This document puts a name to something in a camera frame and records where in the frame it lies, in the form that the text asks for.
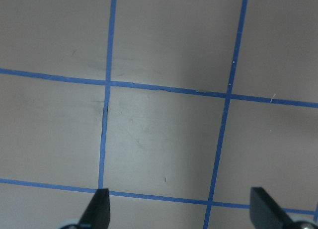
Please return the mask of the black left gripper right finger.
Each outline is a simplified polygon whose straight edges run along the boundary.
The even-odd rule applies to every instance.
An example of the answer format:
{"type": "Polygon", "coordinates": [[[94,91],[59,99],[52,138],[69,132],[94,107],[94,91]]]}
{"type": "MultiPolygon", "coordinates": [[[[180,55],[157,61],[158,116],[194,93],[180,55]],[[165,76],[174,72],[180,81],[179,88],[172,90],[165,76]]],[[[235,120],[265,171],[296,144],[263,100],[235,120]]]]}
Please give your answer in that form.
{"type": "Polygon", "coordinates": [[[251,187],[249,217],[255,229],[285,229],[293,220],[262,188],[251,187]]]}

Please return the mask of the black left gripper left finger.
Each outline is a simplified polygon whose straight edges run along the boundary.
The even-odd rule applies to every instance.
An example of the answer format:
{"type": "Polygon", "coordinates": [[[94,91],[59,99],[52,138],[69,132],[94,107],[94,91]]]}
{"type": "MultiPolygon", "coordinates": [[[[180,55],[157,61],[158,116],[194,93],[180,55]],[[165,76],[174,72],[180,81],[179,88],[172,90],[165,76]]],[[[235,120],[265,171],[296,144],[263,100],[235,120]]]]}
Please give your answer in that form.
{"type": "Polygon", "coordinates": [[[107,229],[110,224],[110,198],[108,189],[97,189],[81,216],[79,229],[107,229]]]}

